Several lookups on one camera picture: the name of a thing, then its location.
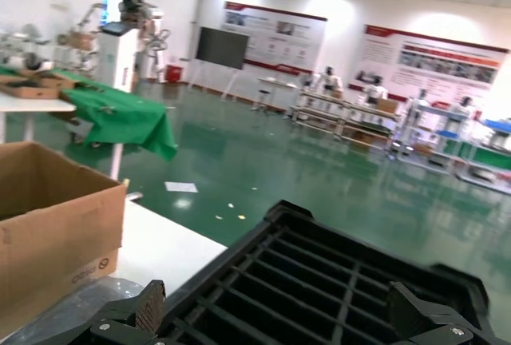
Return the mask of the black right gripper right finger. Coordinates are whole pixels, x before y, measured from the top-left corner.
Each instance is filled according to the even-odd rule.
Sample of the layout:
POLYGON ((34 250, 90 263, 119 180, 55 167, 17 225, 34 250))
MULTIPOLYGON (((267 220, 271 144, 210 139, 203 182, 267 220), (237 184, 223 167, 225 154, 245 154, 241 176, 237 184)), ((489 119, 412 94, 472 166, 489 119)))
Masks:
POLYGON ((388 308, 398 344, 479 344, 471 324, 453 308, 419 299, 400 282, 390 286, 388 308))

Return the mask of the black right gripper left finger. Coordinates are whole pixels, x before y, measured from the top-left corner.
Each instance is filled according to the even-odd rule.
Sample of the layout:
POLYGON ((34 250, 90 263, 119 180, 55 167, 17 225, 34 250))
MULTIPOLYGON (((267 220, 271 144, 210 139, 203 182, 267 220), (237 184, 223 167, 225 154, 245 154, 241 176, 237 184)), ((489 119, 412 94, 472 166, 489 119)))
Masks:
POLYGON ((93 317, 91 343, 149 344, 156 337, 165 303, 162 280, 151 281, 135 297, 107 303, 93 317))

